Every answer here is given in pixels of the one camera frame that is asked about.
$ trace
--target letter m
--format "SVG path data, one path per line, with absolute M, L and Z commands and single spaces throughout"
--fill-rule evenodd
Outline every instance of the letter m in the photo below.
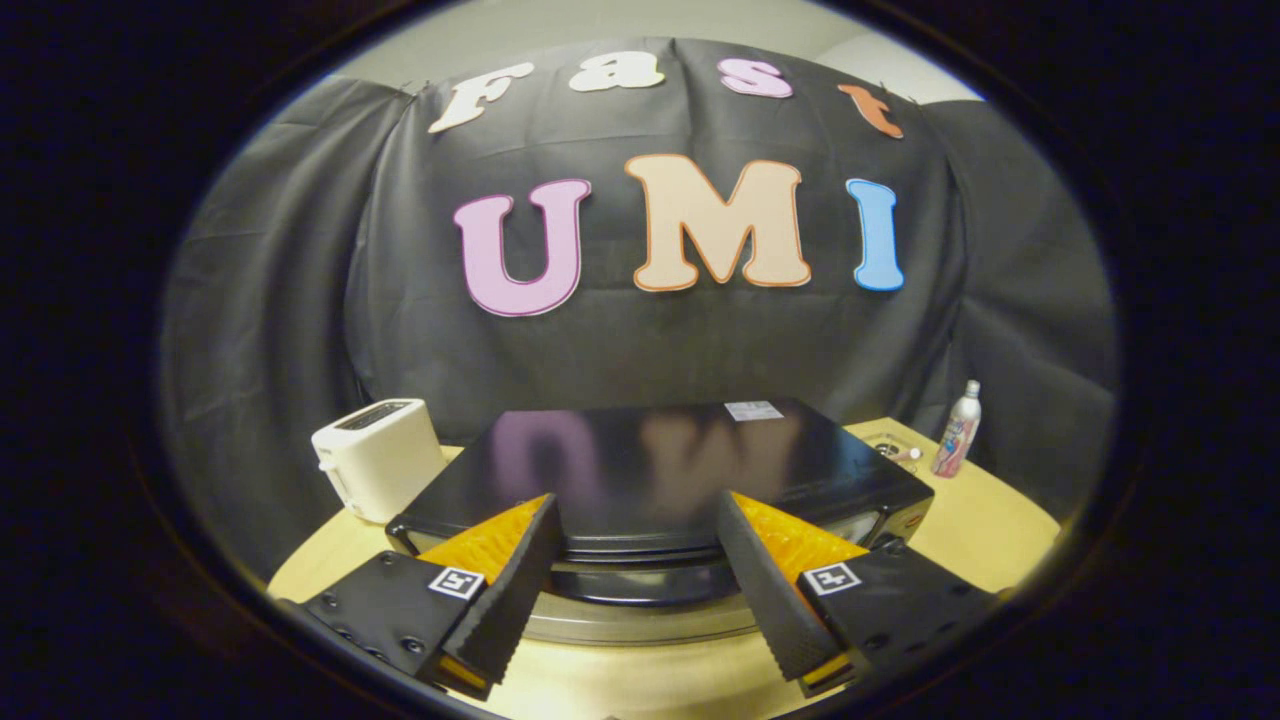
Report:
M 726 202 L 692 160 L 684 155 L 640 155 L 626 164 L 644 186 L 649 218 L 649 260 L 635 273 L 641 290 L 684 290 L 698 282 L 685 259 L 685 233 L 718 283 L 728 282 L 751 236 L 751 260 L 742 277 L 751 284 L 794 287 L 812 272 L 800 255 L 795 188 L 800 172 L 785 163 L 753 160 L 742 168 Z

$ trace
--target black cloth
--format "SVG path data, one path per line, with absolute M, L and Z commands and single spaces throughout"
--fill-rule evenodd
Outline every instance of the black cloth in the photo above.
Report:
M 594 55 L 645 50 L 662 85 L 570 90 Z M 724 58 L 765 60 L 786 100 L 719 82 Z M 365 402 L 422 397 L 440 439 L 466 443 L 504 410 L 799 397 L 841 423 L 891 415 L 929 436 L 982 380 L 972 457 L 1059 519 L 1087 496 L 1115 410 L 1115 319 L 1100 254 L 1052 168 L 995 109 L 919 106 L 837 70 L 708 41 L 595 42 L 512 58 L 484 114 L 443 133 L 452 85 L 416 96 L 330 78 L 243 149 L 177 258 L 163 334 L 165 429 L 197 510 L 264 575 L 339 507 L 310 434 Z M 467 79 L 504 67 L 479 68 Z M 836 86 L 861 85 L 892 140 Z M 803 176 L 808 284 L 700 278 L 650 293 L 643 188 L 623 164 L 692 159 L 722 197 L 744 165 Z M 507 272 L 545 266 L 538 184 L 582 178 L 576 292 L 536 316 L 468 295 L 453 213 L 509 195 Z M 850 178 L 893 190 L 901 290 L 854 283 Z

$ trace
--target blue letter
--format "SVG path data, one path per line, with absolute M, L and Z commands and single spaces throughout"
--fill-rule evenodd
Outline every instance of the blue letter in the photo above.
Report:
M 897 196 L 883 184 L 851 179 L 845 190 L 858 201 L 863 218 L 863 264 L 854 270 L 854 282 L 867 290 L 899 290 L 905 278 L 897 269 L 893 241 L 893 205 Z

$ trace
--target spray bottle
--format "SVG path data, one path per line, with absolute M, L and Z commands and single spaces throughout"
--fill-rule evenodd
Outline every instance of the spray bottle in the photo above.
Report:
M 982 405 L 978 402 L 978 380 L 969 380 L 964 397 L 951 406 L 946 432 L 938 445 L 938 455 L 933 459 L 933 474 L 940 478 L 954 478 L 960 471 L 964 456 L 969 454 L 973 436 L 978 432 L 982 419 Z

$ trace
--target wooden table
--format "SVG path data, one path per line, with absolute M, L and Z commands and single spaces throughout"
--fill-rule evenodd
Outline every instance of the wooden table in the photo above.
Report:
M 890 418 L 845 429 L 873 445 L 887 434 L 923 451 L 915 475 L 934 498 L 909 544 L 969 583 L 988 592 L 1016 585 L 1053 546 L 1059 524 L 982 468 L 965 462 L 954 478 L 933 475 L 937 443 L 929 438 Z M 444 448 L 448 460 L 458 452 Z M 384 550 L 390 544 L 381 525 L 339 511 L 289 556 L 268 592 L 303 602 Z M 516 720 L 645 720 L 774 716 L 826 696 L 806 701 L 783 682 L 756 632 L 659 647 L 524 638 L 486 702 L 456 697 Z

